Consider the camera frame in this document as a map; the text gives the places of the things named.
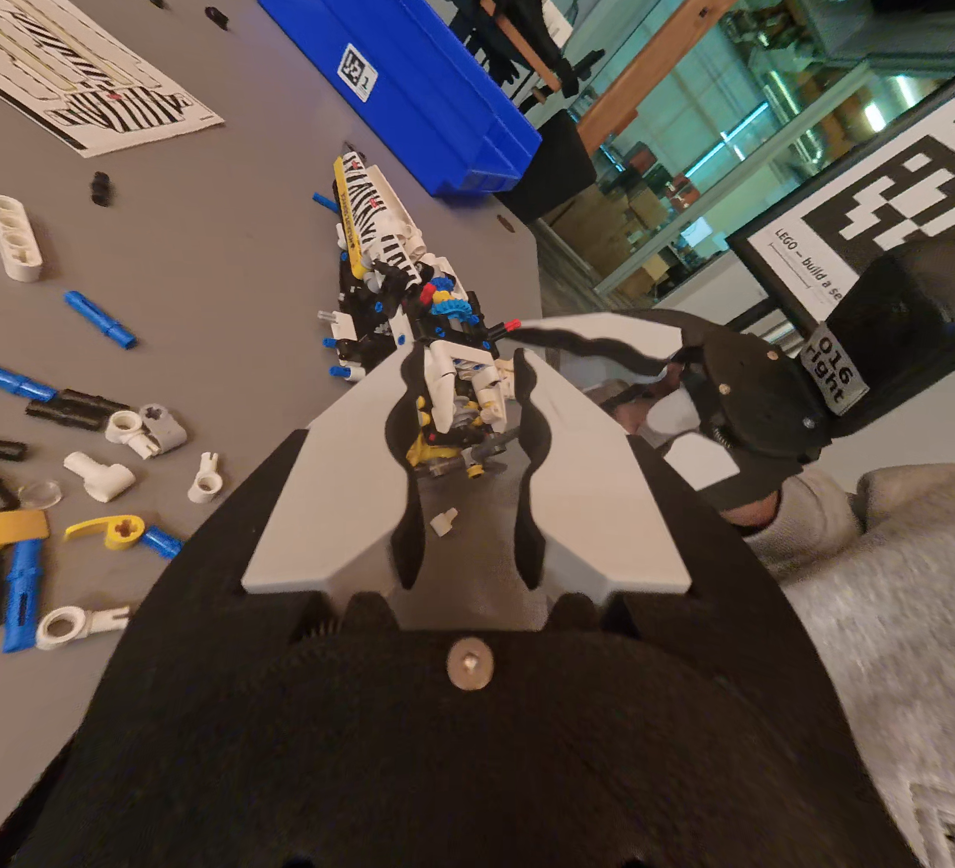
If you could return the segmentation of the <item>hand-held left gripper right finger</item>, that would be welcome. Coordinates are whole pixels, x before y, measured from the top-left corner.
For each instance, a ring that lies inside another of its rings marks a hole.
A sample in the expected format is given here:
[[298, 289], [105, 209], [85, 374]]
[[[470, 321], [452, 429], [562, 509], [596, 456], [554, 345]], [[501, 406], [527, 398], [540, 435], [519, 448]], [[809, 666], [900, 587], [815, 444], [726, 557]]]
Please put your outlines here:
[[690, 575], [626, 431], [531, 350], [515, 353], [515, 560], [546, 596], [683, 595]]

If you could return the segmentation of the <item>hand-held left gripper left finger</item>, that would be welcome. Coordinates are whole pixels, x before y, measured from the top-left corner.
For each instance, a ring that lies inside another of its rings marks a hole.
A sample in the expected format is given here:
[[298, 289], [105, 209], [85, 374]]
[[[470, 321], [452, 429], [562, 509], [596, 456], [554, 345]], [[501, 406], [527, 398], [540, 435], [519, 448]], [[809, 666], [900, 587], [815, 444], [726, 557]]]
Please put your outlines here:
[[307, 426], [242, 577], [250, 594], [411, 589], [426, 533], [407, 459], [424, 348], [397, 349]]

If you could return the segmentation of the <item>zebra striped lego model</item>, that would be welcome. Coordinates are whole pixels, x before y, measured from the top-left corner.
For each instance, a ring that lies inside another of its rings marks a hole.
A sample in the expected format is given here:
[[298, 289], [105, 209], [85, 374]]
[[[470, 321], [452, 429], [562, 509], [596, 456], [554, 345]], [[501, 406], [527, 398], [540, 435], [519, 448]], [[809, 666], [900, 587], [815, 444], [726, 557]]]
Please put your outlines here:
[[330, 329], [324, 346], [337, 356], [329, 373], [355, 384], [393, 351], [422, 346], [409, 464], [436, 478], [458, 470], [480, 478], [518, 434], [507, 417], [514, 365], [498, 344], [521, 321], [487, 323], [477, 294], [428, 248], [381, 170], [351, 146], [333, 164], [332, 193], [341, 206], [338, 307], [318, 313]]

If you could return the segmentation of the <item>white elbow lego piece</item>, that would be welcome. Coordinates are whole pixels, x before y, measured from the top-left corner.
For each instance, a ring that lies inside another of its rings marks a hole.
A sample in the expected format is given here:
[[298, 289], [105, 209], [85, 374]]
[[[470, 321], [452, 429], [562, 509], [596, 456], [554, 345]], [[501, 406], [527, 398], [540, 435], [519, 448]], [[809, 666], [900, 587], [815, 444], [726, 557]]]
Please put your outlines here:
[[102, 464], [82, 452], [65, 456], [63, 466], [78, 476], [85, 492], [101, 504], [113, 502], [137, 482], [134, 473], [125, 465]]

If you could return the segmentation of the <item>grey lego connector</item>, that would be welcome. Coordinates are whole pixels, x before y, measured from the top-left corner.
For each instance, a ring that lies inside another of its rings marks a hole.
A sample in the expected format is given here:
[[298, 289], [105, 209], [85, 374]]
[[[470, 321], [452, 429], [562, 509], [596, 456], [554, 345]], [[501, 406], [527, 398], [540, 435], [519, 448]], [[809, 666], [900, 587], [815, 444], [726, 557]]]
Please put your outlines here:
[[164, 405], [144, 405], [138, 410], [138, 415], [145, 431], [158, 446], [160, 454], [170, 453], [188, 441], [185, 427]]

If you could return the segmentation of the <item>yellow hooked lego piece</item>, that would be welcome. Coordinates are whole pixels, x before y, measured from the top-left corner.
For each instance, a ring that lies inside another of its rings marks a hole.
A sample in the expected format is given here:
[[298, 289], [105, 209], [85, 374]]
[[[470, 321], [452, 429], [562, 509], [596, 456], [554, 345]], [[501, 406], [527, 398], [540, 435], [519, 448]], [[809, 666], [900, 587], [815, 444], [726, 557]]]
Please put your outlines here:
[[131, 514], [120, 514], [73, 524], [64, 531], [63, 540], [100, 536], [106, 549], [125, 551], [142, 540], [146, 529], [143, 518]]

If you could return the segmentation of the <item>white round lego connector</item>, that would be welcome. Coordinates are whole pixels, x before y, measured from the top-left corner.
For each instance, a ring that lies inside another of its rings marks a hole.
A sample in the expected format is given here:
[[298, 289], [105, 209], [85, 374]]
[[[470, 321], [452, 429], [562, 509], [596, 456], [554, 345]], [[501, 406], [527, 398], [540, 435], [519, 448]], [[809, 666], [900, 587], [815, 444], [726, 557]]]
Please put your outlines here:
[[134, 411], [114, 412], [107, 421], [104, 437], [110, 443], [128, 447], [141, 459], [161, 454], [161, 446], [146, 429], [142, 416]]

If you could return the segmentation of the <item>black long lego pin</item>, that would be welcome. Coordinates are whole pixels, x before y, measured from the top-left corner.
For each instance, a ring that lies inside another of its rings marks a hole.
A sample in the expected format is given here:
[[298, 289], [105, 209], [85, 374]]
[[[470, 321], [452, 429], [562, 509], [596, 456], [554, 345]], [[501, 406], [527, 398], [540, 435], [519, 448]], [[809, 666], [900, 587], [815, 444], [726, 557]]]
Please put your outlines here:
[[38, 420], [53, 422], [59, 426], [102, 433], [113, 412], [89, 408], [73, 401], [52, 399], [30, 400], [26, 415]]
[[87, 415], [99, 415], [108, 419], [116, 412], [131, 410], [130, 405], [114, 401], [107, 397], [89, 395], [73, 389], [62, 389], [56, 395], [56, 400], [67, 409]]

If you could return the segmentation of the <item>yellow curved lego panel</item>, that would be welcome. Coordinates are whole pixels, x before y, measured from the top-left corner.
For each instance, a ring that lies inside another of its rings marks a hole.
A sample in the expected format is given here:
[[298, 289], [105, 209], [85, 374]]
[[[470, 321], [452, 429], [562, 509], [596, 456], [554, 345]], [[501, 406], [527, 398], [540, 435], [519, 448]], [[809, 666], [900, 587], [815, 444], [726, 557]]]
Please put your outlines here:
[[0, 544], [2, 548], [26, 540], [46, 540], [50, 527], [45, 511], [16, 509], [0, 513]]

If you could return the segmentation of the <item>person's right hand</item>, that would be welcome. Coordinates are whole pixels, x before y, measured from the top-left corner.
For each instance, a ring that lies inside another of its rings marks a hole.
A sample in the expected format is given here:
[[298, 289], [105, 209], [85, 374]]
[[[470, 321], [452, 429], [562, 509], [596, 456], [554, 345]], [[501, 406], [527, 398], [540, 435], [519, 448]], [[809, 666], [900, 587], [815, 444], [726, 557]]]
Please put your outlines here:
[[780, 503], [781, 491], [775, 491], [751, 504], [720, 511], [720, 516], [741, 532], [759, 532], [773, 523]]

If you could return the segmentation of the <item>stack of cardboard boxes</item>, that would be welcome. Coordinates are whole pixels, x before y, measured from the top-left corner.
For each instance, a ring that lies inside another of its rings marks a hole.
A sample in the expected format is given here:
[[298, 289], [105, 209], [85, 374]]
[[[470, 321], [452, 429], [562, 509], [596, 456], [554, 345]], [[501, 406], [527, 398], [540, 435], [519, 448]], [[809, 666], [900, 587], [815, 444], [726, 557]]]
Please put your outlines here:
[[640, 172], [614, 170], [550, 210], [543, 222], [600, 284], [674, 217], [667, 196]]

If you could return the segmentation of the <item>white sign board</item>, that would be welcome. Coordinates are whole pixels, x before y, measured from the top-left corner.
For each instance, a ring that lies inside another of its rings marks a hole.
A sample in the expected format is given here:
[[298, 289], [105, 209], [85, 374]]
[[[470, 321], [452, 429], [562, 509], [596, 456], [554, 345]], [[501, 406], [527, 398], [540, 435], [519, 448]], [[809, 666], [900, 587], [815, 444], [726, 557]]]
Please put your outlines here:
[[804, 334], [868, 265], [953, 231], [953, 83], [735, 231], [732, 252]]

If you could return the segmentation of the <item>wooden beam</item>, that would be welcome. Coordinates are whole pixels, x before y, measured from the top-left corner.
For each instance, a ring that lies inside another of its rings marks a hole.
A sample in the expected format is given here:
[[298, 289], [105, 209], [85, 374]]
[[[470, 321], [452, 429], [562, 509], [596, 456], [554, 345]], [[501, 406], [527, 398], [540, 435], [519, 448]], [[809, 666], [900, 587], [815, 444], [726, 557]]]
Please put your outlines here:
[[588, 154], [632, 122], [639, 105], [739, 0], [684, 0], [579, 119]]

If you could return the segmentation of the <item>blue plastic bin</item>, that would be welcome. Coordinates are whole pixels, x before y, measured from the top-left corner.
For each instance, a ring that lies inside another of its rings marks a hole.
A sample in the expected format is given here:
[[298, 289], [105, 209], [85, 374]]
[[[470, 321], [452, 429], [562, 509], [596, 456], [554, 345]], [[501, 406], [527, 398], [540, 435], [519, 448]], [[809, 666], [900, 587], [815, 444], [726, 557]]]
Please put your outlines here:
[[542, 137], [425, 0], [258, 0], [432, 196], [511, 190]]

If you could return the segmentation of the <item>zebra striped sticker sheet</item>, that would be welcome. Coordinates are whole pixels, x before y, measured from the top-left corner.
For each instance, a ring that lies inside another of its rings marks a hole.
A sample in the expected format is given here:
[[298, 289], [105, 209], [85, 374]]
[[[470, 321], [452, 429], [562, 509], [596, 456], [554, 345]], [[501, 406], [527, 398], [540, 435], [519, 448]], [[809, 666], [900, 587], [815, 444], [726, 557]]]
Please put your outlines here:
[[224, 124], [70, 0], [1, 0], [1, 93], [87, 159]]

